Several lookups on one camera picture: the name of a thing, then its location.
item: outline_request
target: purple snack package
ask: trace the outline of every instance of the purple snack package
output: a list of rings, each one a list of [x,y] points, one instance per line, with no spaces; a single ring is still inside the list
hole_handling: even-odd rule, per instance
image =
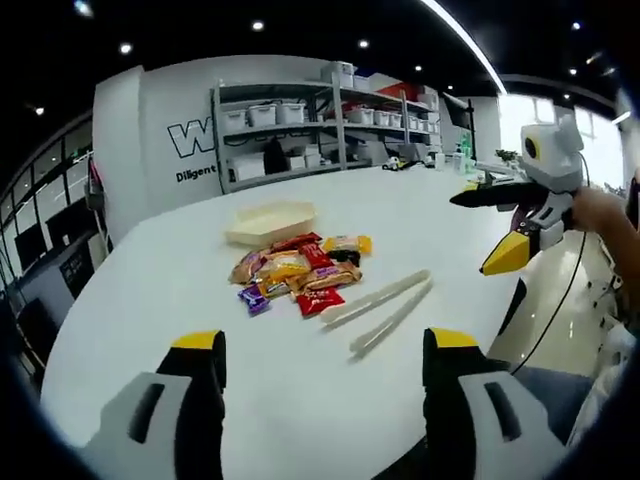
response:
[[[238,297],[245,301],[251,315],[261,313],[269,306],[269,299],[262,296],[255,284],[240,291]]]

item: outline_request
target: black cable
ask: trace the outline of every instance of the black cable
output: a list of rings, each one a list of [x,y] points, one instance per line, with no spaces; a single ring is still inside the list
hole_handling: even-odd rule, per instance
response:
[[[581,153],[579,153],[579,155],[582,158],[582,163],[584,163],[584,168],[587,173],[587,186],[591,186],[591,178],[589,177],[589,166],[587,165],[587,161],[584,159],[584,156]],[[533,346],[529,354],[526,356],[526,358],[522,360],[522,362],[520,362],[520,364],[511,372],[511,375],[515,375],[516,373],[518,373],[518,371],[524,366],[525,363],[527,363],[527,361],[535,353],[536,349],[542,342],[542,339],[544,338],[547,331],[549,330],[549,327],[551,327],[551,324],[556,319],[556,316],[558,315],[558,312],[562,308],[562,305],[564,305],[564,301],[567,299],[567,296],[569,295],[569,292],[573,287],[573,282],[576,279],[576,275],[578,274],[580,263],[582,263],[582,254],[584,253],[584,246],[586,243],[587,243],[587,232],[584,232],[584,234],[582,235],[582,245],[580,245],[580,253],[578,254],[578,261],[576,262],[576,266],[573,269],[573,273],[571,274],[571,280],[569,280],[569,286],[565,290],[564,295],[562,295],[562,298],[560,299],[560,303],[558,303],[558,306],[556,307],[553,314],[551,315],[551,318],[549,319],[549,323],[547,323],[547,326],[544,327],[544,330],[542,331],[542,334],[538,338],[538,341],[535,343],[535,345]]]

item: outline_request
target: red snack package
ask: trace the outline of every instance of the red snack package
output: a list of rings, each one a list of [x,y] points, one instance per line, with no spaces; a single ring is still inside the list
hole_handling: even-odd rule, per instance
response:
[[[324,253],[324,250],[322,250],[317,243],[306,243],[298,248],[298,252],[307,258],[313,270],[333,265],[333,261]]]
[[[342,305],[344,303],[340,294],[333,287],[308,291],[298,295],[297,301],[300,311],[305,317],[318,314],[333,305]]]
[[[282,250],[296,250],[300,245],[305,243],[319,242],[322,237],[316,233],[306,233],[304,235],[298,235],[297,237],[290,238],[289,240],[283,240],[282,242],[276,242],[271,245],[271,252],[281,252]]]

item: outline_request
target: person's arm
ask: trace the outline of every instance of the person's arm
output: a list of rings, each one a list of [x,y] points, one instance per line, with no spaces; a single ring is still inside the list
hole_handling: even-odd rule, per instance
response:
[[[640,309],[640,233],[620,202],[604,192],[582,188],[573,202],[573,219],[580,230],[600,235],[616,263],[631,305]]]

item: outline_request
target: shelving unit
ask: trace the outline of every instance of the shelving unit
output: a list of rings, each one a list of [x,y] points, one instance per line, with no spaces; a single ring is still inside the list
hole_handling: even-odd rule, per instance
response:
[[[269,125],[264,127],[247,127],[237,132],[225,132],[219,121],[222,118],[223,105],[257,102],[260,100],[298,99],[306,102],[309,111],[309,121],[302,124]],[[333,106],[335,118],[329,121],[319,122],[318,102],[324,102],[323,107]],[[364,125],[359,123],[347,123],[342,115],[343,102],[366,104],[374,108],[396,110],[403,115],[403,128],[381,125]],[[263,82],[255,84],[220,84],[211,90],[211,110],[213,118],[214,145],[217,152],[217,162],[220,184],[224,193],[236,192],[258,185],[299,178],[306,175],[351,168],[363,168],[369,166],[367,162],[347,162],[345,131],[375,133],[380,136],[401,138],[409,143],[413,137],[428,137],[430,134],[424,131],[409,130],[409,113],[425,114],[432,112],[426,105],[407,101],[404,94],[402,98],[391,97],[371,91],[356,90],[340,86],[334,78],[332,84],[322,82]],[[339,163],[313,168],[297,169],[278,174],[265,175],[264,177],[250,178],[236,182],[230,181],[228,142],[242,139],[260,139],[290,132],[309,132],[317,134],[323,131],[335,132],[338,143]]]

